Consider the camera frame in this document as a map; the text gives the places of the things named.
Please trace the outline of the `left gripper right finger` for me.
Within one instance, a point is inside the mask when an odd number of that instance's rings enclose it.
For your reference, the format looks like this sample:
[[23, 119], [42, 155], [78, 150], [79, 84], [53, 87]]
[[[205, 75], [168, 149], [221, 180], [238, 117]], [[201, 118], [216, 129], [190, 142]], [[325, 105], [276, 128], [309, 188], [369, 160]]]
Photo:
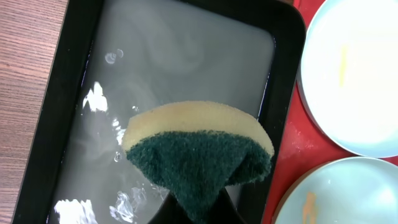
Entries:
[[211, 208], [211, 224], [246, 224], [237, 212], [226, 189], [220, 190]]

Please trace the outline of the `green yellow sponge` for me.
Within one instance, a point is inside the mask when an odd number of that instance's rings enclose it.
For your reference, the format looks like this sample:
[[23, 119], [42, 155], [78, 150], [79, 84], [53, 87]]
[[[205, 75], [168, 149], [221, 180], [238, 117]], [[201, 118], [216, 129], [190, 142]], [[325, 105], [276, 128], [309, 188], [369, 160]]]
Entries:
[[256, 118], [211, 101], [169, 103], [133, 116], [122, 140], [126, 159], [206, 223], [219, 192], [264, 180], [272, 141]]

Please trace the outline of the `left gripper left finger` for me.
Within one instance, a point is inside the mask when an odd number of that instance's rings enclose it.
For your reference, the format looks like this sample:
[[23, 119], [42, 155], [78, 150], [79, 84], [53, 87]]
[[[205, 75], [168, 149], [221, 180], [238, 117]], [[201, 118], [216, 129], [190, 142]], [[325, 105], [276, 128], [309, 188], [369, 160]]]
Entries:
[[148, 224], [181, 224], [183, 223], [183, 210], [177, 199], [168, 194], [160, 206], [159, 211]]

